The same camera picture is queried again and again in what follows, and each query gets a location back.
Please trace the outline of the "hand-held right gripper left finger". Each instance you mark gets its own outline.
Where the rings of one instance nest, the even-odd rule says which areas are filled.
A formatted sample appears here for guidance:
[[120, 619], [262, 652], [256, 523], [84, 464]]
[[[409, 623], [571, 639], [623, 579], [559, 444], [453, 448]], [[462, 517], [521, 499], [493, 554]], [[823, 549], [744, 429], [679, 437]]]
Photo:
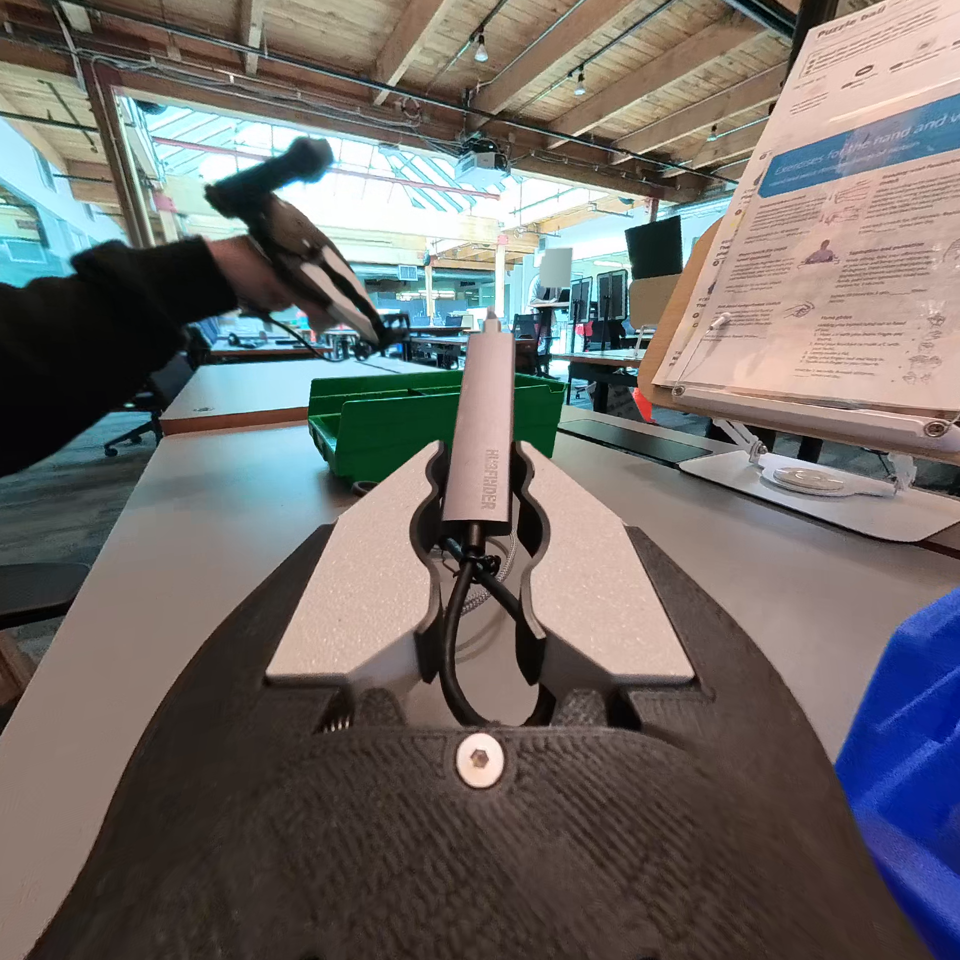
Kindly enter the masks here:
[[337, 519], [266, 669], [274, 686], [411, 690], [439, 671], [448, 451], [430, 441]]

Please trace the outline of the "person's left hand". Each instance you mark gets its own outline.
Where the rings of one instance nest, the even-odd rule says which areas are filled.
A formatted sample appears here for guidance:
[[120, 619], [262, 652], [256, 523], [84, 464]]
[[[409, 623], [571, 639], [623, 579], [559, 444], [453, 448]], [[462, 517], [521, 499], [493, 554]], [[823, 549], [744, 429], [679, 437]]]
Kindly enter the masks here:
[[294, 294], [248, 235], [204, 243], [241, 306], [268, 314], [295, 306]]

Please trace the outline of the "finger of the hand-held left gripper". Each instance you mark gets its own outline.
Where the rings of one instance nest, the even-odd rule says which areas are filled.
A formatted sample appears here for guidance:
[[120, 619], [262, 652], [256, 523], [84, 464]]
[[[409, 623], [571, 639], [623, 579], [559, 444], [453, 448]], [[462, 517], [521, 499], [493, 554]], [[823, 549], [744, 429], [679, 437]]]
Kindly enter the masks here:
[[376, 350], [392, 344], [392, 328], [374, 306], [366, 289], [334, 247], [322, 247], [299, 266], [306, 301], [336, 323], [346, 325]]

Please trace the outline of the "green plastic bin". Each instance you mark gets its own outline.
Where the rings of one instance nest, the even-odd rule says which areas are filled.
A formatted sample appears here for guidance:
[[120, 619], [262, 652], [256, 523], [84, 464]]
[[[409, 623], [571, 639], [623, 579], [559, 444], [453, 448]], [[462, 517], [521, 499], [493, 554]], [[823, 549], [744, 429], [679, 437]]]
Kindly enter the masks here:
[[463, 374], [399, 373], [311, 383], [307, 425], [330, 473], [379, 482], [426, 445], [451, 445]]

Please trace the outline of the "black office chair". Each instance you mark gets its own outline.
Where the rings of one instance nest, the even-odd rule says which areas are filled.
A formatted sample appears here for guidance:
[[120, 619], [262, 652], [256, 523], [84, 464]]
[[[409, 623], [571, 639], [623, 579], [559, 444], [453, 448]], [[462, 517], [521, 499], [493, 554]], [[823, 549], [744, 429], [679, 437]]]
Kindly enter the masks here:
[[142, 424], [107, 440], [102, 445], [106, 458], [118, 456], [119, 447], [127, 444], [139, 446], [147, 434], [152, 434], [158, 444], [163, 437], [162, 414], [185, 389], [195, 373], [195, 367], [185, 352], [178, 352], [159, 370], [152, 373], [143, 387], [130, 400], [113, 406], [109, 414], [146, 414], [149, 418]]

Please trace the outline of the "blue plastic bin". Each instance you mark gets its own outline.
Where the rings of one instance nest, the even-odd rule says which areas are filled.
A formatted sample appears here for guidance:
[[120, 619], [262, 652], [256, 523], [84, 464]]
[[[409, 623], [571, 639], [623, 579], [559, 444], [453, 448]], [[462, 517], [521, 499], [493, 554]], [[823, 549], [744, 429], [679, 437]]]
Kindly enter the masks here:
[[892, 633], [835, 761], [887, 888], [935, 958], [959, 957], [959, 590]]

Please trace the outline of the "person's left forearm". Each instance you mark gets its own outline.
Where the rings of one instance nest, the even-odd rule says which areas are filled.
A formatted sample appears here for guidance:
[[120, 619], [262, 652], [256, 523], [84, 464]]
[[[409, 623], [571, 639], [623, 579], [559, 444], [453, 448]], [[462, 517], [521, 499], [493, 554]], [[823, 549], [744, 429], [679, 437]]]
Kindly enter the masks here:
[[1, 285], [1, 475], [41, 462], [130, 401], [184, 345], [188, 325], [237, 294], [200, 238], [117, 241], [64, 277]]

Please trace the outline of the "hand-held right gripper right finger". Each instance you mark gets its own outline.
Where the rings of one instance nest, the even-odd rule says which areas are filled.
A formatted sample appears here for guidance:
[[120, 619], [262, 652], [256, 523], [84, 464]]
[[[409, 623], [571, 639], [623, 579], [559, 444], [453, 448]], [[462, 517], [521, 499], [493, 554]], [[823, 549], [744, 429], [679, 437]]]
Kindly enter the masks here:
[[528, 441], [513, 447], [515, 654], [548, 690], [678, 688], [694, 668], [620, 516]]

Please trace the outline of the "ceiling projector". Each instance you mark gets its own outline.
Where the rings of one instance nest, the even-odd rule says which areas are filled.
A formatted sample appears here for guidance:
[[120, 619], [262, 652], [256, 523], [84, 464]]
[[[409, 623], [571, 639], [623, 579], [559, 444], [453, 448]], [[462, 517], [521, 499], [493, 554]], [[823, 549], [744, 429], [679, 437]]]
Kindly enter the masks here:
[[465, 141], [454, 164], [456, 183], [476, 189], [500, 186], [510, 173], [506, 154], [486, 138]]

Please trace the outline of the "grey desk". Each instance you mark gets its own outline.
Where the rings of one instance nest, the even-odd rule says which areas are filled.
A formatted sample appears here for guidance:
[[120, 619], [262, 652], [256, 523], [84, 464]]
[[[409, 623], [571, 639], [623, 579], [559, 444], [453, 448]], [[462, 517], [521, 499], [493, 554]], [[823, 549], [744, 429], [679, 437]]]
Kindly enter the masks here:
[[[891, 634], [958, 587], [948, 536], [875, 541], [564, 433], [554, 459], [740, 624], [832, 758]], [[2, 958], [56, 913], [201, 644], [349, 499], [305, 426], [162, 440], [2, 732]]]

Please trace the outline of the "cardboard panel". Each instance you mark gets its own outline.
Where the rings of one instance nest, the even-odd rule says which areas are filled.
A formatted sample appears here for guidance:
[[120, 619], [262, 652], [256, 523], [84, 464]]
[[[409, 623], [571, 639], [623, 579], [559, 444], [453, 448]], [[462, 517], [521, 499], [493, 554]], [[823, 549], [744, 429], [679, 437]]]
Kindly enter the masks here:
[[681, 278], [681, 273], [673, 273], [630, 282], [629, 321], [633, 330], [657, 327]]

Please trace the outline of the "wooden document stand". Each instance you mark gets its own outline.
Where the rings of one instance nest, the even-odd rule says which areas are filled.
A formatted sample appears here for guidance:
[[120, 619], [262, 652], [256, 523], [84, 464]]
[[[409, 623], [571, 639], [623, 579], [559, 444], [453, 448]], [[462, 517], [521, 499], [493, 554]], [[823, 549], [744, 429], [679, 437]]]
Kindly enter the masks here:
[[918, 543], [954, 526], [958, 501], [918, 490], [914, 483], [920, 459], [958, 465], [959, 294], [957, 411], [906, 411], [654, 382], [721, 221], [691, 253], [638, 371], [640, 389], [655, 406], [709, 417], [733, 442], [730, 452], [681, 468], [887, 542]]

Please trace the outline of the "neighbouring grey table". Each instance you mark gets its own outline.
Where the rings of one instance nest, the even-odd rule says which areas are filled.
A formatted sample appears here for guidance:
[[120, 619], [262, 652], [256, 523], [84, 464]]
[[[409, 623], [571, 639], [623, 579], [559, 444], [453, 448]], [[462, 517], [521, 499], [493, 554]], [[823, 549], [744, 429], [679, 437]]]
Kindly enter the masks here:
[[299, 424], [311, 384], [350, 378], [436, 375], [437, 367], [378, 356], [365, 361], [321, 359], [201, 366], [160, 418], [164, 437], [219, 429]]

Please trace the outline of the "black monitor panel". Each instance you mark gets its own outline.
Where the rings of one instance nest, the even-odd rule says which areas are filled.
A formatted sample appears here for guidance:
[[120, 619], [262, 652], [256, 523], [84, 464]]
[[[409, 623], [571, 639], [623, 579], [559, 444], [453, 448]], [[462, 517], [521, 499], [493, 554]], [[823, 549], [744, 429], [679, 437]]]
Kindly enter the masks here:
[[624, 231], [633, 282], [682, 273], [682, 218], [679, 215], [632, 226]]

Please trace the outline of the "grey metal USB hub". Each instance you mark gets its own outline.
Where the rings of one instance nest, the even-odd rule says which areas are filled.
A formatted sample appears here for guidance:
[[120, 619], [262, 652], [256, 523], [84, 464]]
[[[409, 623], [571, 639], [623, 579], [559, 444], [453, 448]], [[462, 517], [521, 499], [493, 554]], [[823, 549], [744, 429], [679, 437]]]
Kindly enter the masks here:
[[470, 545], [512, 529], [515, 352], [494, 313], [467, 340], [440, 529]]

